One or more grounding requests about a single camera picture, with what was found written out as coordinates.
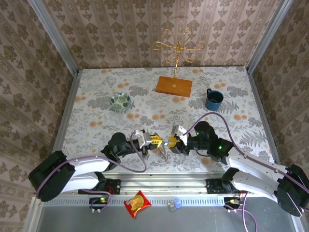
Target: wooden base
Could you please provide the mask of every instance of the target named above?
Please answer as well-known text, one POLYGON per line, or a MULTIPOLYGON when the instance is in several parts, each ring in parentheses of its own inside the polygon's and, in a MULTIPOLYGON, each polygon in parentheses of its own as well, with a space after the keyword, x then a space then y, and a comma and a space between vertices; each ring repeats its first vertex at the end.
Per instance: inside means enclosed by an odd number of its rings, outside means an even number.
POLYGON ((173 78, 161 76, 156 87, 156 92, 167 93, 177 96, 190 97, 192 81, 176 78, 176 87, 173 87, 173 78))

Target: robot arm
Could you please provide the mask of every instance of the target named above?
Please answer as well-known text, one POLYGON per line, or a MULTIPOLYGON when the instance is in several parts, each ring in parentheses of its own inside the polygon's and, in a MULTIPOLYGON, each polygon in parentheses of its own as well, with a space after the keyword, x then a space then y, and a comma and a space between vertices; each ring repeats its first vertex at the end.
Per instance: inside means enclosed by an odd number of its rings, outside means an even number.
MULTIPOLYGON (((162 139, 157 135, 150 135, 144 130, 136 131, 137 139, 133 140, 133 145, 137 151, 141 152, 143 157, 148 150, 158 148, 162 139)), ((130 141, 126 140, 123 133, 115 133, 108 141, 104 149, 90 157, 80 157, 78 159, 67 160, 62 151, 52 153, 38 167, 36 167, 28 176, 31 184, 37 191, 40 185, 43 187, 39 190, 37 197, 43 202, 50 201, 60 193, 78 189, 92 189, 108 191, 106 189, 107 181, 115 181, 118 185, 120 180, 106 180, 102 172, 109 171, 117 165, 104 158, 120 163, 120 157, 135 153, 130 141), (57 167, 57 172, 46 178, 57 167)))
POLYGON ((294 216, 303 214, 309 203, 309 194, 282 174, 291 176, 308 188, 309 180, 300 167, 292 165, 287 168, 246 152, 245 155, 240 154, 230 141, 218 138, 206 121, 197 123, 194 127, 197 135, 188 134, 184 141, 184 135, 178 128, 173 128, 168 148, 174 153, 185 155, 189 155, 190 150, 207 150, 214 161, 228 165, 230 168, 221 179, 225 189, 231 190, 233 186, 238 190, 250 191, 276 201, 294 216), (275 171, 263 164, 272 166, 275 171))

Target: gold jewelry stand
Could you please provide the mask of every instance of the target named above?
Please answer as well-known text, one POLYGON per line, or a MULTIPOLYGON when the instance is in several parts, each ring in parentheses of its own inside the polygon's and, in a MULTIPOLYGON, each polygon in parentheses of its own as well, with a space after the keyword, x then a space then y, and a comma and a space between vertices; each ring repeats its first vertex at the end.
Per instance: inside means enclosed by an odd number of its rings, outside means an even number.
MULTIPOLYGON (((193 35, 193 32, 189 28, 183 29, 182 34, 184 35, 187 34, 188 33, 187 31, 191 32, 190 35, 188 36, 188 39, 190 39, 193 35)), ((173 49, 172 52, 164 54, 164 60, 168 64, 175 63, 174 77, 171 78, 171 77, 161 76, 159 78, 158 85, 156 87, 156 92, 178 95, 178 96, 183 96, 183 97, 190 97, 192 81, 176 78, 176 71, 177 71, 179 59, 181 56, 185 61, 189 63, 193 63, 194 61, 197 60, 196 55, 190 54, 190 57, 189 57, 190 60, 188 60, 183 57, 182 51, 183 50, 189 50, 189 51, 202 50, 205 48, 205 44, 202 41, 198 41, 196 42, 196 45, 200 46, 201 48, 185 48, 184 45, 188 41, 188 39, 183 44, 180 43, 179 41, 176 41, 173 32, 169 29, 164 29, 161 34, 162 36, 167 37, 169 32, 172 34, 175 44, 171 46, 166 43, 157 41, 154 43, 153 49, 155 51, 160 51, 162 45, 173 49), (171 58, 171 59, 174 59, 174 61, 168 60, 168 57, 174 52, 176 52, 176 56, 173 56, 171 58)))

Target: floral tablecloth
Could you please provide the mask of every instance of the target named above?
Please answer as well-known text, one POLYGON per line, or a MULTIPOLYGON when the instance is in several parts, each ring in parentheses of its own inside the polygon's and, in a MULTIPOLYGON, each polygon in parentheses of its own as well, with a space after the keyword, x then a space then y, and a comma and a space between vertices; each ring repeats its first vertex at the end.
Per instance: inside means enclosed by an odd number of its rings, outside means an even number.
MULTIPOLYGON (((217 112, 228 121, 236 143, 243 150, 273 162, 244 67, 179 68, 178 78, 193 81, 190 98, 155 92, 161 75, 172 77, 173 68, 83 70, 63 145, 65 154, 73 158, 96 153, 115 132, 122 132, 129 138, 134 130, 145 129, 167 140, 173 125, 180 124, 188 129, 208 112, 206 89, 211 88, 224 95, 217 112), (109 108, 109 100, 117 92, 126 92, 132 98, 132 106, 126 113, 109 108)), ((218 116, 205 120, 219 137, 228 139, 218 116)), ((227 169, 195 151, 185 156, 157 149, 147 155, 146 163, 149 172, 222 172, 227 169)), ((143 168, 137 154, 122 158, 122 164, 136 170, 143 168)), ((111 172, 126 170, 117 167, 111 172)))

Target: red snack bag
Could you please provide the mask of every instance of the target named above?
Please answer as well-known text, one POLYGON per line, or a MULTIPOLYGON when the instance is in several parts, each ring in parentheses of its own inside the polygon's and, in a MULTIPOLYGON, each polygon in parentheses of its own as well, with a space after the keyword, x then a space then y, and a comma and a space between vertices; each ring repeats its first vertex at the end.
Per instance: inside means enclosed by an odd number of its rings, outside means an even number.
POLYGON ((147 198, 144 196, 144 194, 139 191, 135 197, 132 199, 125 201, 125 207, 130 213, 131 217, 135 218, 137 212, 141 209, 144 209, 148 206, 151 206, 151 203, 147 198))

